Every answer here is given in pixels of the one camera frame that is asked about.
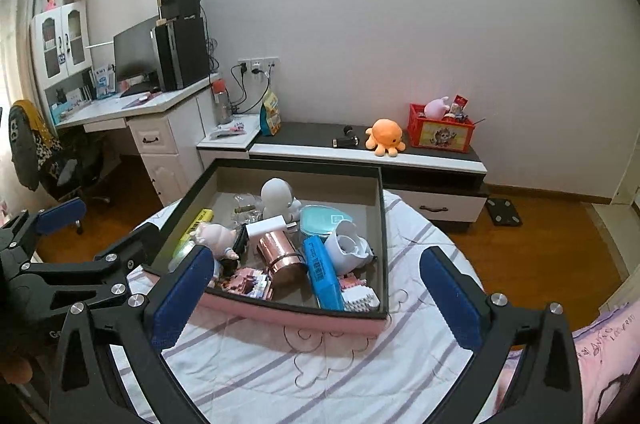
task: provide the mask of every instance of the copper cup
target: copper cup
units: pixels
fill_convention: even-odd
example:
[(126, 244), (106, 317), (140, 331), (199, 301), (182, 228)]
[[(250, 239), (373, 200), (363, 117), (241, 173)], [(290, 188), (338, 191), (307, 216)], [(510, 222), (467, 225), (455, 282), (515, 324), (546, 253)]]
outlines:
[(258, 250), (267, 264), (269, 278), (274, 287), (287, 285), (305, 277), (305, 258), (283, 231), (265, 234), (258, 241)]

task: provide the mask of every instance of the white tablecloth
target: white tablecloth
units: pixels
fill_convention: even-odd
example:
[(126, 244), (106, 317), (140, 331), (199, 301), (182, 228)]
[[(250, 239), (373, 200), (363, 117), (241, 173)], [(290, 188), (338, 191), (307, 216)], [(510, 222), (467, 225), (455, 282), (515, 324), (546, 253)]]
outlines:
[[(175, 205), (149, 221), (162, 226)], [(198, 306), (174, 348), (162, 354), (214, 423), (421, 423), (458, 378), (471, 353), (460, 348), (425, 289), (418, 260), (439, 245), (480, 283), (449, 238), (385, 191), (388, 326), (377, 338), (300, 330)], [(152, 287), (141, 269), (132, 292)], [(126, 356), (114, 357), (139, 414), (156, 422)], [(495, 388), (476, 419), (492, 414)]]

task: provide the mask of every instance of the box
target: box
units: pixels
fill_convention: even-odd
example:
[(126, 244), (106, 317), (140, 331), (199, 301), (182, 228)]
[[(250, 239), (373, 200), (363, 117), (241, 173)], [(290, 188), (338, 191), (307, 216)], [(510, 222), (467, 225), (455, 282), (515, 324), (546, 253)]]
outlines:
[[(388, 316), (388, 272), (382, 177), (377, 166), (216, 159), (162, 227), (161, 241), (164, 244), (153, 263), (143, 265), (145, 270), (158, 276), (167, 273), (180, 237), (201, 209), (213, 209), (212, 222), (230, 227), (234, 195), (260, 195), (262, 185), (274, 177), (287, 181), (302, 205), (328, 205), (353, 218), (359, 236), (369, 242), (376, 255), (372, 263), (355, 272), (360, 279), (366, 279), (367, 286), (376, 292), (380, 307), (367, 313), (321, 309), (308, 278), (289, 288), (274, 289), (270, 301), (207, 287), (200, 303), (244, 318), (297, 328), (379, 335)], [(264, 267), (261, 256), (252, 248), (242, 256), (243, 265), (257, 269)]]
[(474, 124), (451, 121), (432, 121), (421, 117), (425, 105), (409, 105), (409, 142), (413, 147), (446, 149), (466, 153), (471, 145)]

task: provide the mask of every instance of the yellow cloth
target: yellow cloth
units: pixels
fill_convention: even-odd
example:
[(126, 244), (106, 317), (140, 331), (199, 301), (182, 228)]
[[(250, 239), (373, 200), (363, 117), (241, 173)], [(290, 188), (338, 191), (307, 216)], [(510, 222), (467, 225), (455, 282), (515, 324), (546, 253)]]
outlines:
[(36, 106), (30, 102), (30, 100), (18, 100), (14, 103), (14, 107), (20, 107), (27, 114), (27, 118), (29, 119), (29, 127), (31, 130), (37, 131), (42, 138), (42, 142), (47, 146), (47, 148), (51, 147), (53, 143), (53, 136), (51, 135), (49, 128), (44, 124), (40, 113)]

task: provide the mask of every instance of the blue gripper pad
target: blue gripper pad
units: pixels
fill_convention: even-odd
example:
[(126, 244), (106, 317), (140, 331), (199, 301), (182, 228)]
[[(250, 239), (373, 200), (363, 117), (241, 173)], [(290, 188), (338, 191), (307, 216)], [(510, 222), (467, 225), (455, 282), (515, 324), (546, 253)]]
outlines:
[(159, 283), (163, 280), (175, 281), (159, 306), (150, 314), (151, 345), (156, 352), (160, 353), (175, 345), (205, 287), (213, 277), (214, 264), (211, 251), (207, 247), (197, 245), (173, 273), (163, 276), (149, 292), (152, 306), (152, 293), (160, 287)]
[(459, 346), (477, 352), (482, 346), (481, 316), (431, 247), (420, 257), (420, 278)]
[(36, 220), (36, 231), (40, 235), (51, 235), (76, 220), (82, 220), (85, 213), (84, 202), (76, 197), (40, 213)]

